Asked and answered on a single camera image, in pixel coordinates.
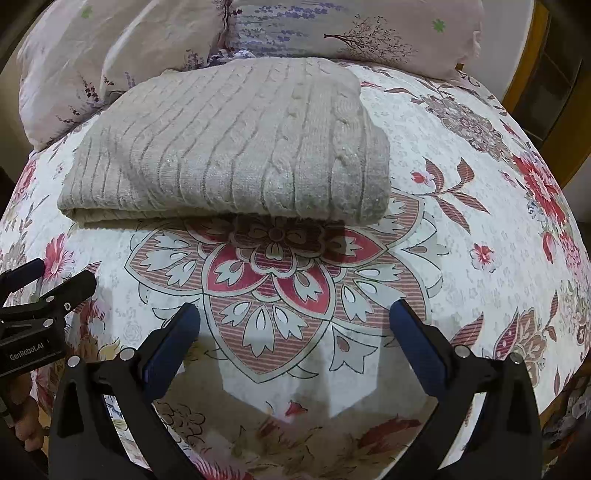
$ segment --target leaf print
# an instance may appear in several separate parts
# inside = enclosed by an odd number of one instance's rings
[[[413,95],[406,88],[390,88],[390,90],[384,90],[384,92],[385,93],[407,93],[409,95]]]
[[[554,396],[557,397],[560,393],[560,374],[556,368],[556,375],[554,376]]]
[[[275,324],[281,336],[287,340],[290,335],[298,340],[302,340],[302,328],[306,328],[308,324],[294,312],[288,309],[274,306],[273,314],[275,316]]]
[[[421,422],[417,419],[399,419],[398,416],[396,416],[377,427],[369,429],[357,442],[357,448],[363,448],[367,445],[378,443],[392,433],[420,426]]]
[[[140,265],[147,266],[148,272],[162,270],[163,268],[170,267],[187,255],[184,252],[173,252],[171,250],[154,250],[146,253],[146,259],[142,260]]]
[[[488,210],[486,210],[486,208],[484,207],[483,204],[481,204],[477,199],[475,199],[474,197],[466,194],[466,193],[462,193],[462,192],[452,192],[452,195],[457,198],[460,202],[462,202],[464,205],[468,205],[469,207],[472,207],[476,210],[479,210],[481,212],[486,212],[488,214],[490,214],[490,212]]]
[[[397,281],[402,270],[397,269],[394,264],[380,263],[361,268],[355,273],[370,280]]]
[[[441,18],[433,20],[433,30],[439,33],[443,33],[443,31],[445,30],[445,22]]]
[[[90,16],[92,15],[92,6],[88,5],[87,7],[84,7],[82,9],[82,12],[80,13],[80,16],[82,18],[90,18]]]
[[[474,322],[464,325],[460,331],[454,335],[450,344],[452,346],[466,345],[470,348],[473,347],[478,340],[478,335],[480,334],[483,324],[484,313],[481,313],[480,316],[474,320]]]
[[[466,163],[466,160],[461,159],[457,165],[456,170],[462,179],[462,185],[474,180],[474,170]]]
[[[460,213],[460,211],[457,208],[455,208],[451,203],[446,202],[445,200],[439,197],[434,198],[437,200],[437,203],[441,207],[443,213],[445,213],[450,220],[456,222],[466,232],[470,233],[470,225],[468,225],[466,218]]]
[[[421,85],[423,85],[425,88],[428,88],[429,90],[431,90],[432,92],[439,93],[436,88],[434,88],[432,85],[428,84],[427,82],[423,82],[422,80],[419,80],[418,82]]]
[[[552,298],[552,303],[550,304],[550,320],[554,318],[556,315],[556,311],[558,310],[558,291],[554,291],[554,297]]]
[[[549,326],[545,328],[546,332],[548,332],[548,335],[550,335],[550,338],[552,338],[553,341],[556,341],[556,330],[554,329],[554,327]]]
[[[333,327],[333,340],[335,352],[329,370],[334,372],[347,365],[358,374],[365,370],[365,357],[374,353],[378,347],[359,343],[352,338],[346,337]]]
[[[174,266],[165,273],[165,275],[169,277],[167,285],[171,286],[178,283],[178,286],[182,287],[186,282],[189,281],[189,278],[191,275],[193,275],[196,266],[196,260],[190,260],[186,263],[179,263],[178,265]]]
[[[395,301],[405,297],[404,293],[401,291],[396,288],[388,287],[380,282],[357,279],[355,279],[354,282],[370,300],[373,300],[385,309],[389,309]]]
[[[435,192],[439,193],[444,185],[445,179],[443,178],[443,173],[439,170],[439,167],[435,165],[431,160],[425,158],[425,168],[427,171],[433,175],[433,181],[435,182]]]
[[[251,302],[249,301],[237,301],[236,303],[228,305],[220,312],[220,314],[223,316],[221,325],[231,323],[233,327],[237,327],[246,317],[250,307]]]
[[[163,231],[162,235],[156,236],[154,239],[158,241],[156,246],[160,248],[178,249],[187,248],[189,246],[183,237],[173,232]]]
[[[357,317],[361,322],[365,323],[367,321],[367,314],[374,312],[374,309],[365,297],[347,285],[343,285],[340,295],[343,308],[345,309],[345,315],[349,320],[353,321]]]
[[[275,348],[275,332],[265,306],[258,307],[248,319],[242,346],[250,346],[252,354],[256,357],[261,356],[265,348],[270,352]]]

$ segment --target gray cable-knit blanket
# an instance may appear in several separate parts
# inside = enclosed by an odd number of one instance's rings
[[[82,222],[219,212],[377,222],[389,144],[359,94],[325,59],[165,72],[101,114],[59,208]]]

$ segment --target floral pillowcase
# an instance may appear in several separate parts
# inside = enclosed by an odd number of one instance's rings
[[[194,70],[217,48],[229,0],[56,0],[18,54],[19,110],[42,150],[166,69]]]
[[[439,79],[479,51],[480,0],[233,0],[226,46],[256,56],[372,61]]]

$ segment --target quilted bedspread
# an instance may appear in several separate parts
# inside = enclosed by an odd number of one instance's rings
[[[461,86],[341,62],[391,146],[386,216],[365,228],[220,216],[79,225],[56,208],[96,118],[31,156],[0,224],[0,271],[45,259],[43,292],[78,273],[98,289],[69,318],[87,361],[137,347],[184,302],[202,328],[155,407],[208,479],[377,478],[434,408],[388,329],[405,297],[453,344],[519,352],[538,408],[591,344],[590,268],[548,167],[499,101]],[[34,286],[12,295],[28,301]],[[34,373],[51,411],[64,362]],[[130,457],[143,464],[108,398]],[[446,462],[462,447],[471,413]]]

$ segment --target cable knit pattern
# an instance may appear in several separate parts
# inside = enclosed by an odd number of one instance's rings
[[[389,143],[359,94],[351,72],[317,58],[165,72],[92,126],[59,208],[85,222],[214,212],[377,222]]]

